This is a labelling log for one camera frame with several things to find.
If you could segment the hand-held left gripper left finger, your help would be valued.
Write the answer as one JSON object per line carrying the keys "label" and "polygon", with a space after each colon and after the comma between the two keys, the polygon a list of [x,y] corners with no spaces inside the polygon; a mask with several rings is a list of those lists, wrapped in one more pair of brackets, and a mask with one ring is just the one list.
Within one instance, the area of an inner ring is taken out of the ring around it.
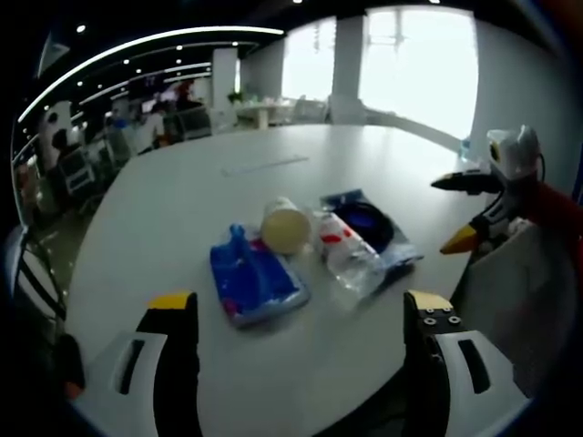
{"label": "hand-held left gripper left finger", "polygon": [[77,411],[100,436],[199,436],[198,344],[196,294],[155,298],[90,362]]}

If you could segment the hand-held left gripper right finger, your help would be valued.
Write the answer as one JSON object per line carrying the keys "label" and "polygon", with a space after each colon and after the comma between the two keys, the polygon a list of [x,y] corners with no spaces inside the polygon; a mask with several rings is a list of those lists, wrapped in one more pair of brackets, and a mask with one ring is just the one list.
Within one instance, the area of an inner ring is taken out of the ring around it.
{"label": "hand-held left gripper right finger", "polygon": [[528,406],[514,366],[449,300],[404,293],[405,436],[498,436]]}

